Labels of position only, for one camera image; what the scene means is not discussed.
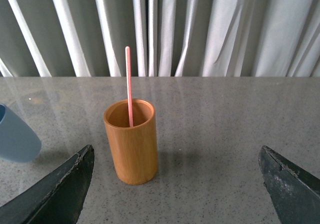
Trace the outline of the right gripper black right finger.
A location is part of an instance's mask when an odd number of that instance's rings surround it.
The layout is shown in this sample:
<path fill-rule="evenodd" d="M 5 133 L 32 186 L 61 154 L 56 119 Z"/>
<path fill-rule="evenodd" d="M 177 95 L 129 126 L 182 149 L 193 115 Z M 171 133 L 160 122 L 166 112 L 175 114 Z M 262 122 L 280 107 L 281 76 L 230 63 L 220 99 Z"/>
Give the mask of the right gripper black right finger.
<path fill-rule="evenodd" d="M 264 186 L 282 224 L 320 222 L 320 180 L 264 145 L 258 154 Z"/>

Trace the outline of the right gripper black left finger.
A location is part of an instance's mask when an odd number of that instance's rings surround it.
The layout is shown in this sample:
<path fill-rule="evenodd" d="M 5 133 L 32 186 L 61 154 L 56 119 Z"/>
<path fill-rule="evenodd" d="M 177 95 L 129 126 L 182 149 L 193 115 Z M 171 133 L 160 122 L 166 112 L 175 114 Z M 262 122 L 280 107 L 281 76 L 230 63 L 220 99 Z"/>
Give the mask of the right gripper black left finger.
<path fill-rule="evenodd" d="M 1 206 L 2 224 L 75 224 L 91 184 L 95 162 L 86 145 L 29 189 Z"/>

